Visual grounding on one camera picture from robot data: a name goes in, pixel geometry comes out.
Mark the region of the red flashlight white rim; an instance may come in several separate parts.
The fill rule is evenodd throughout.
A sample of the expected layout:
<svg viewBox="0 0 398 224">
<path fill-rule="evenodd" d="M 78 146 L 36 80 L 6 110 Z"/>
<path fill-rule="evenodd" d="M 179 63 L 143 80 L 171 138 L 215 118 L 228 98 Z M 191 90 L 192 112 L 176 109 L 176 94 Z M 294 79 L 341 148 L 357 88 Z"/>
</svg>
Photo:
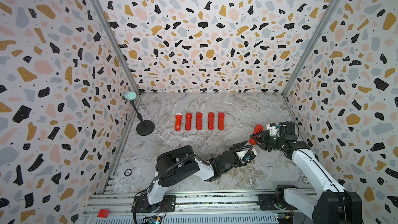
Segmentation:
<svg viewBox="0 0 398 224">
<path fill-rule="evenodd" d="M 175 131 L 180 131 L 181 130 L 181 120 L 182 120 L 182 114 L 178 113 L 175 115 Z"/>
</svg>

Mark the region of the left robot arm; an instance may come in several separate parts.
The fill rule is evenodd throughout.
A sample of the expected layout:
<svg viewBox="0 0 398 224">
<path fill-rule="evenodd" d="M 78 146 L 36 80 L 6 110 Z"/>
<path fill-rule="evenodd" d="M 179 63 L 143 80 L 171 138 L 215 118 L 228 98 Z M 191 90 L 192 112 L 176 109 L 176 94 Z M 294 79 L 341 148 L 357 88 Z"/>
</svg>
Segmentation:
<svg viewBox="0 0 398 224">
<path fill-rule="evenodd" d="M 247 142 L 234 144 L 228 151 L 208 161 L 195 154 L 190 145 L 163 153 L 157 157 L 154 179 L 147 189 L 137 194 L 131 212 L 173 212 L 175 197 L 165 196 L 170 187 L 190 176 L 213 182 L 232 169 L 248 165 L 256 156 L 256 150 Z"/>
</svg>

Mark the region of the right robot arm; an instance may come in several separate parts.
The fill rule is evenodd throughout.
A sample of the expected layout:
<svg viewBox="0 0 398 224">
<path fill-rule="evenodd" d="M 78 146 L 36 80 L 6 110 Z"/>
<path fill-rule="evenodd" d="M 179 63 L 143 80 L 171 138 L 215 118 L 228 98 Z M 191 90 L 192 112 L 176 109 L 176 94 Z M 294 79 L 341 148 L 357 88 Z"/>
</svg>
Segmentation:
<svg viewBox="0 0 398 224">
<path fill-rule="evenodd" d="M 278 185 L 273 202 L 279 209 L 292 206 L 314 224 L 361 224 L 362 200 L 356 192 L 339 184 L 319 163 L 309 145 L 301 141 L 293 121 L 256 125 L 249 143 L 262 150 L 281 151 L 309 180 L 316 196 L 309 196 L 293 185 Z"/>
</svg>

